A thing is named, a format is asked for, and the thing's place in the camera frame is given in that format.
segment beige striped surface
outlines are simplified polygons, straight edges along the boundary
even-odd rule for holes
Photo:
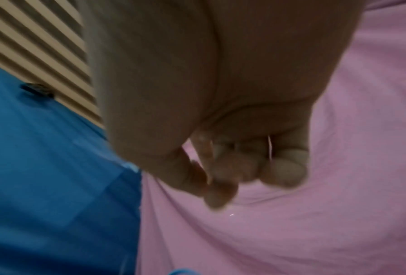
[[[72,0],[0,0],[0,67],[55,89],[57,101],[102,126]]]

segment black object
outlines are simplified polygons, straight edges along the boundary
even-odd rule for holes
[[[54,91],[43,84],[24,83],[20,85],[20,88],[36,96],[55,98]]]

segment dark blue fabric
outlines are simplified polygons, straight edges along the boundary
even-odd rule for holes
[[[0,69],[0,275],[134,274],[140,173]]]

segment skin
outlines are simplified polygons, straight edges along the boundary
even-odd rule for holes
[[[298,186],[312,106],[364,2],[79,1],[113,149],[212,208],[256,178]],[[189,138],[204,169],[182,149]]]

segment pink cloth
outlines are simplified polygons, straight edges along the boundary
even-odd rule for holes
[[[213,213],[145,174],[137,274],[406,275],[406,4],[373,4],[315,106],[308,182]]]

